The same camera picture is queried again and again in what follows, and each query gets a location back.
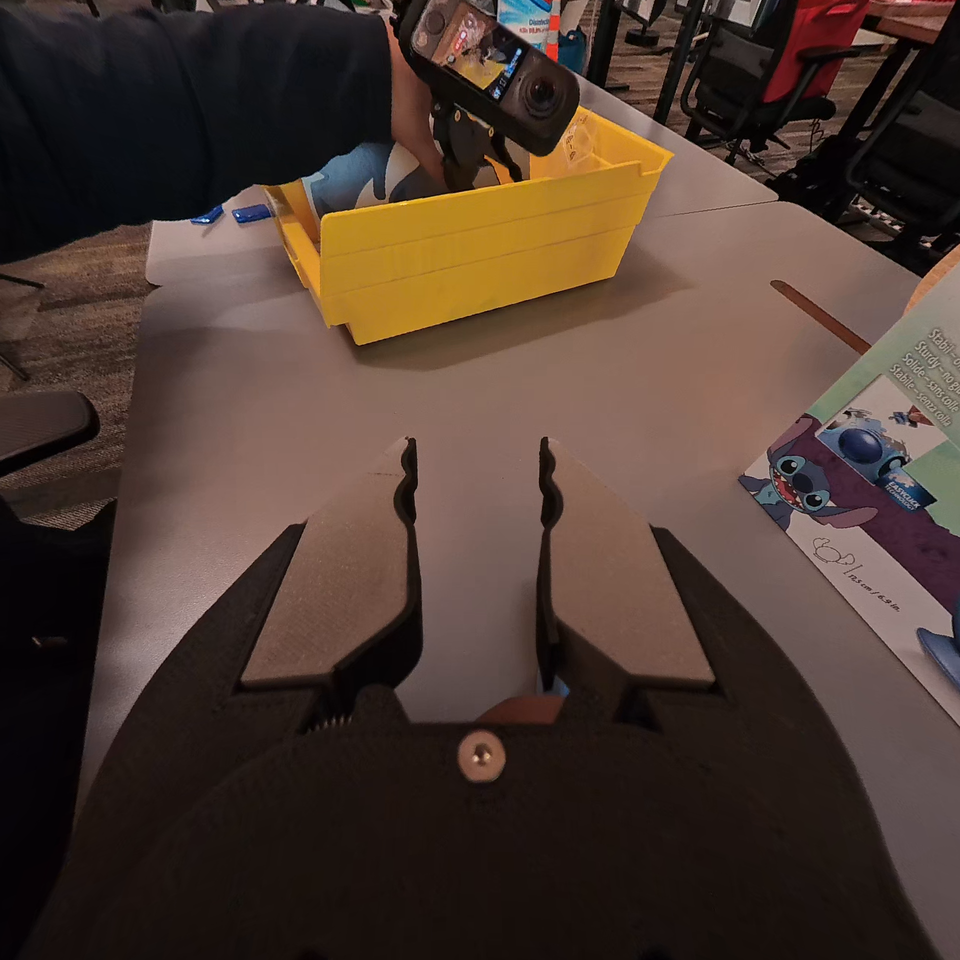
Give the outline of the person's left hand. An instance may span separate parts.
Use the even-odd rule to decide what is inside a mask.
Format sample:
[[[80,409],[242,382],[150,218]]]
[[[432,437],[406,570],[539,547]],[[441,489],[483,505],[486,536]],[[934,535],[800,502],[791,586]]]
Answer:
[[[390,49],[390,131],[393,141],[407,150],[441,188],[447,187],[443,158],[430,126],[432,97],[402,54],[393,28],[385,24]]]

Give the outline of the yellow plastic bin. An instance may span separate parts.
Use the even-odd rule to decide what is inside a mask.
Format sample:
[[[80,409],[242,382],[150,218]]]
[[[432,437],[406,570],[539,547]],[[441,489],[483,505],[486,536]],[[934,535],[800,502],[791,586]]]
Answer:
[[[673,152],[591,112],[594,161],[557,148],[532,179],[334,212],[266,186],[281,243],[327,327],[366,345],[611,279]]]

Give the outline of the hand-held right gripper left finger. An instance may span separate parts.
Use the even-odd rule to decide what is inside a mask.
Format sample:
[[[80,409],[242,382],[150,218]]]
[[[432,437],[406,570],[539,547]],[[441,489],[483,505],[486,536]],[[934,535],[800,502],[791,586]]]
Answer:
[[[310,515],[241,675],[245,690],[398,686],[423,651],[417,444],[401,438]]]

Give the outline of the clear plastic zip bag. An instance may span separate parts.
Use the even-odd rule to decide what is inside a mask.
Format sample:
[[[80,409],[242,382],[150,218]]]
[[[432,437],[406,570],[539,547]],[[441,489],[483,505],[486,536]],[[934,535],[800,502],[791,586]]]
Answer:
[[[557,153],[565,169],[575,171],[590,166],[594,162],[597,137],[594,114],[582,107],[578,108],[558,141]]]

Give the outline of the brown strip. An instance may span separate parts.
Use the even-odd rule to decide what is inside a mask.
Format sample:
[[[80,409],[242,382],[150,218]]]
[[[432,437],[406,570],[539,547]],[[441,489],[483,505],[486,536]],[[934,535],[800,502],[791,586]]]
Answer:
[[[777,293],[781,294],[794,306],[803,312],[807,317],[813,320],[821,328],[830,333],[833,337],[854,350],[858,355],[866,354],[871,345],[862,337],[858,336],[853,330],[845,324],[834,318],[832,314],[815,303],[812,299],[802,294],[791,284],[781,279],[773,279],[770,286]]]

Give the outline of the blue white puzzle ball section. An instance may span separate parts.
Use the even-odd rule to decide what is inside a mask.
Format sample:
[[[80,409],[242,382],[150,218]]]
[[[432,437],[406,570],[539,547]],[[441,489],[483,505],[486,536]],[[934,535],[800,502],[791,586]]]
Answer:
[[[439,185],[414,155],[396,142],[363,143],[304,176],[301,184],[317,220],[334,212],[449,193],[447,186]]]

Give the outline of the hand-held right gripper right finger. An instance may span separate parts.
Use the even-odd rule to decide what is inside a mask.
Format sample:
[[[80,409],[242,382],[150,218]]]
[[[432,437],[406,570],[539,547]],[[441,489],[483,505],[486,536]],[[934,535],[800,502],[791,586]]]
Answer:
[[[535,654],[543,692],[616,714],[640,690],[702,692],[714,669],[647,520],[555,438],[538,449]]]

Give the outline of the black desk leg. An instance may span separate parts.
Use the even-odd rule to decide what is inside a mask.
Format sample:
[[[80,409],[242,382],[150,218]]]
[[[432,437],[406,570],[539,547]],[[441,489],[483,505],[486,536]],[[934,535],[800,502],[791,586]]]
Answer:
[[[630,90],[628,82],[609,79],[611,60],[617,43],[622,14],[622,2],[596,2],[594,7],[597,21],[593,31],[584,78],[594,86],[611,94],[626,93]]]

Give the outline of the black office chair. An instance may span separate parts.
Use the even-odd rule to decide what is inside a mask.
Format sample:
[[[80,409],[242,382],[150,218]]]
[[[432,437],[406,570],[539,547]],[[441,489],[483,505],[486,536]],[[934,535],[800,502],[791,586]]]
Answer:
[[[767,181],[918,276],[958,254],[958,94],[915,89],[864,140],[834,135]]]
[[[750,27],[714,19],[680,95],[681,110],[689,119],[685,138],[709,148],[701,136],[708,131],[726,149],[728,165],[747,155],[744,142],[756,154],[771,141],[781,144],[777,133],[789,123],[828,121],[836,112],[830,93],[802,101],[800,88],[786,101],[762,103],[773,49],[754,36],[777,2],[762,2]],[[845,54],[842,65],[858,50],[851,44]]]

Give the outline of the red chair back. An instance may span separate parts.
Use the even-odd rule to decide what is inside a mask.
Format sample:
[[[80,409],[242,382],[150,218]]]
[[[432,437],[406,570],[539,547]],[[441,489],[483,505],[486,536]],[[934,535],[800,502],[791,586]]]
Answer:
[[[762,104],[825,98],[831,91],[869,1],[776,2],[754,39],[773,49]]]

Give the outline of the printed puzzle box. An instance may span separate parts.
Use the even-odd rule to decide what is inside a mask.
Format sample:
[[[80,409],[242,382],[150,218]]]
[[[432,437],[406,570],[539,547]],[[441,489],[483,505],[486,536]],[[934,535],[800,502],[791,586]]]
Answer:
[[[958,267],[739,482],[958,723]]]

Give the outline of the person's left forearm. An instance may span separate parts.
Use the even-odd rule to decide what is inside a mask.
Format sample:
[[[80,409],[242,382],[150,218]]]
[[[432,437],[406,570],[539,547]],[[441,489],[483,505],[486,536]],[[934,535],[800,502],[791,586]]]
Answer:
[[[373,15],[2,9],[1,260],[203,214],[391,139]]]

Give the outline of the disinfecting wipes canister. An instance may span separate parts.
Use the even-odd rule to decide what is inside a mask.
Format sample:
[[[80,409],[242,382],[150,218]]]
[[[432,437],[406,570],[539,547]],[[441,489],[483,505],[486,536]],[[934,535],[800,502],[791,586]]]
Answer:
[[[559,61],[561,1],[497,1],[496,18],[524,42]]]

